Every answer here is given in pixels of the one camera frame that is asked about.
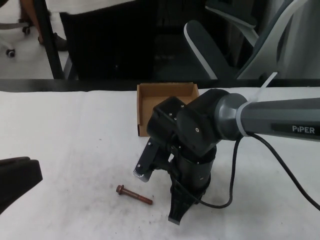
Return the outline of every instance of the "bolt head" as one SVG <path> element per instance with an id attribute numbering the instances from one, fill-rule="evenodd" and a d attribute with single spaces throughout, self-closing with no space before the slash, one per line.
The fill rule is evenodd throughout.
<path id="1" fill-rule="evenodd" d="M 122 194 L 122 191 L 124 190 L 124 188 L 125 188 L 125 185 L 119 185 L 119 186 L 117 186 L 117 188 L 116 188 L 116 192 L 119 194 L 119 195 L 121 195 Z"/>

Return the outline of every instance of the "rusty bolt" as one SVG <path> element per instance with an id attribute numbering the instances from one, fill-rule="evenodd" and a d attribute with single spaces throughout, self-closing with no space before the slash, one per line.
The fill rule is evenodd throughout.
<path id="1" fill-rule="evenodd" d="M 134 198 L 134 199 L 138 199 L 139 201 L 141 202 L 144 202 L 146 204 L 149 204 L 149 205 L 152 205 L 153 201 L 149 198 L 146 198 L 144 196 L 141 196 L 133 191 L 130 191 L 128 189 L 125 189 L 125 185 L 119 185 L 117 188 L 116 188 L 116 192 L 121 195 L 121 194 L 124 194 L 124 195 L 127 195 L 131 198 Z"/>

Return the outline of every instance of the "cardboard box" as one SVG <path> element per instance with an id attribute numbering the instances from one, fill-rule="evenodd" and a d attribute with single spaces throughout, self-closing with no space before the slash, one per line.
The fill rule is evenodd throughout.
<path id="1" fill-rule="evenodd" d="M 188 83 L 142 83 L 137 86 L 138 135 L 148 137 L 147 125 L 156 105 L 169 97 L 177 97 L 185 104 L 199 97 L 198 86 Z"/>

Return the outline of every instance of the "white cable tie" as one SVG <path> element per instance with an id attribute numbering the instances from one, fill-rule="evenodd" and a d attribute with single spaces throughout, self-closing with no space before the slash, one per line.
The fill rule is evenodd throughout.
<path id="1" fill-rule="evenodd" d="M 271 81 L 276 77 L 278 73 L 274 72 L 271 74 L 271 76 L 264 82 L 264 84 L 259 88 L 259 90 L 257 91 L 257 93 L 255 95 L 253 95 L 252 97 L 249 98 L 249 100 L 247 102 L 245 102 L 244 104 L 242 104 L 236 111 L 235 114 L 235 120 L 236 120 L 236 124 L 238 126 L 238 129 L 240 131 L 240 133 L 244 136 L 244 137 L 249 137 L 249 135 L 246 133 L 242 122 L 241 122 L 241 113 L 243 111 L 243 109 L 248 106 L 251 103 L 256 103 L 258 102 L 259 96 L 261 95 L 261 93 L 266 89 L 266 87 L 271 83 Z"/>

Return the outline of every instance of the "white tablecloth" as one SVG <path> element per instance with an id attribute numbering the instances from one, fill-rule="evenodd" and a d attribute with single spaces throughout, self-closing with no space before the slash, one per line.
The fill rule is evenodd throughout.
<path id="1" fill-rule="evenodd" d="M 257 89 L 229 89 L 249 97 Z M 320 88 L 268 88 L 262 101 L 320 97 Z M 265 137 L 320 202 L 319 142 Z M 320 212 L 260 142 L 239 147 L 234 199 L 195 205 L 168 221 L 170 178 L 132 172 L 148 138 L 137 136 L 136 92 L 0 92 L 0 159 L 37 159 L 43 181 L 0 215 L 1 240 L 318 240 Z M 203 197 L 228 200 L 234 143 L 222 141 Z M 116 193 L 117 185 L 154 200 Z"/>

